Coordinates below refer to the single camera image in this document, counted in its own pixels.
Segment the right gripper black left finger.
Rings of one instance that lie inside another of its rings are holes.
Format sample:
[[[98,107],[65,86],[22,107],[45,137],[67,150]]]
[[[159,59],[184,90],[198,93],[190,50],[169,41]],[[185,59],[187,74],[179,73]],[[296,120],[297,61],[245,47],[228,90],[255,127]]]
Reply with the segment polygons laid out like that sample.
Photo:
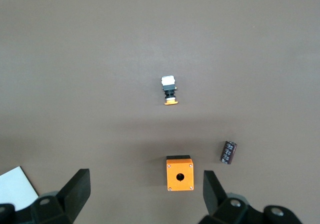
[[[31,205],[35,224],[72,224],[90,197],[90,170],[79,169],[55,195],[44,195]]]

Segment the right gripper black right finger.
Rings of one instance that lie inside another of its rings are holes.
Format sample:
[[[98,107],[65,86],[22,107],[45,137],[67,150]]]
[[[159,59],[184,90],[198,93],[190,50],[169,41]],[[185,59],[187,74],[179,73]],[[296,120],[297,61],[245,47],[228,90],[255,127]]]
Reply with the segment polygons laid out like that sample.
[[[239,194],[226,193],[212,170],[203,174],[203,199],[208,214],[201,224],[264,224],[264,214]]]

